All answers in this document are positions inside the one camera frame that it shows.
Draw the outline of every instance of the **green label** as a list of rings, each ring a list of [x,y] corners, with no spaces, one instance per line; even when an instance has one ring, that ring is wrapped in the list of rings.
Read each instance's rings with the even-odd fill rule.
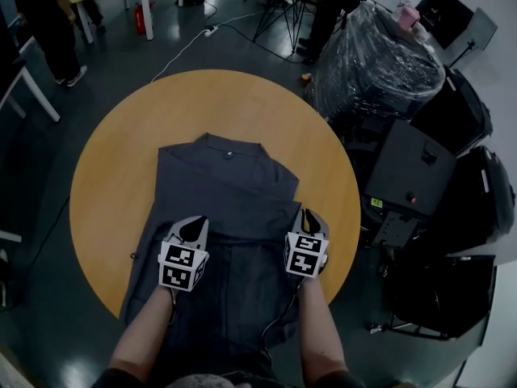
[[[382,200],[379,200],[377,198],[372,198],[372,206],[379,207],[379,209],[382,209]]]

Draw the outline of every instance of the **dark floor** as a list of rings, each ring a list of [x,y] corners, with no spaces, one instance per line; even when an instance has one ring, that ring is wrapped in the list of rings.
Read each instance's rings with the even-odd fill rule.
[[[148,42],[144,36],[136,36],[133,13],[121,10],[122,0],[101,0],[108,32],[91,46],[78,41],[78,55],[89,69],[73,90],[53,82],[40,50],[32,48],[27,67],[62,115],[59,124],[44,114],[22,83],[15,90],[15,98],[29,112],[27,119],[20,120],[7,106],[0,113],[0,228],[23,235],[21,245],[0,243],[13,260],[14,292],[21,295],[14,309],[0,314],[0,344],[6,344],[42,386],[90,386],[123,330],[91,291],[78,265],[68,206],[21,290],[27,266],[69,195],[77,160],[96,125],[118,102],[148,83],[202,29],[204,19],[213,12],[208,5],[179,11],[174,0],[156,1],[155,38]],[[261,9],[259,0],[208,1],[219,8],[213,21]],[[259,17],[253,16],[233,25],[252,36],[258,21]],[[290,53],[282,23],[260,41],[284,56]],[[297,79],[308,70],[274,57],[233,30],[221,28],[210,38],[200,37],[165,75],[210,68],[256,74],[298,95],[301,88]],[[365,322],[386,319],[377,265],[376,252],[359,251],[331,305],[347,363],[371,387],[387,386],[396,380],[433,386],[479,344],[481,325],[456,342],[393,333],[369,335],[363,328]],[[275,348],[272,356],[279,379],[301,386],[296,341]]]

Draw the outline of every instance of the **plastic wrap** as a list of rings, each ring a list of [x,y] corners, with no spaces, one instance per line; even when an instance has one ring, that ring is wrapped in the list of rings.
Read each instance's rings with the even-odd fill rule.
[[[350,14],[321,62],[308,95],[336,133],[358,118],[410,120],[445,81],[434,51],[368,2]]]

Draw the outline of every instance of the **fire extinguisher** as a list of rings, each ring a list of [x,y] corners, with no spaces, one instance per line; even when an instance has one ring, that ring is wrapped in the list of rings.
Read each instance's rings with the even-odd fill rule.
[[[149,8],[152,9],[155,2],[149,4]],[[137,34],[145,34],[145,21],[144,21],[144,9],[140,3],[137,3],[135,8],[135,25],[137,26]]]

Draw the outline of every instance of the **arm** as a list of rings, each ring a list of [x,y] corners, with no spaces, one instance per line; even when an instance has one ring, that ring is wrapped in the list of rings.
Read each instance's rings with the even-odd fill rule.
[[[146,383],[162,346],[172,310],[170,290],[157,286],[120,337],[108,368],[121,369]]]
[[[348,371],[343,346],[318,278],[307,279],[301,286],[300,351],[307,387],[329,373]]]
[[[56,0],[59,7],[65,12],[66,17],[70,20],[71,23],[75,21],[75,14],[72,11],[72,6],[70,5],[70,0]]]

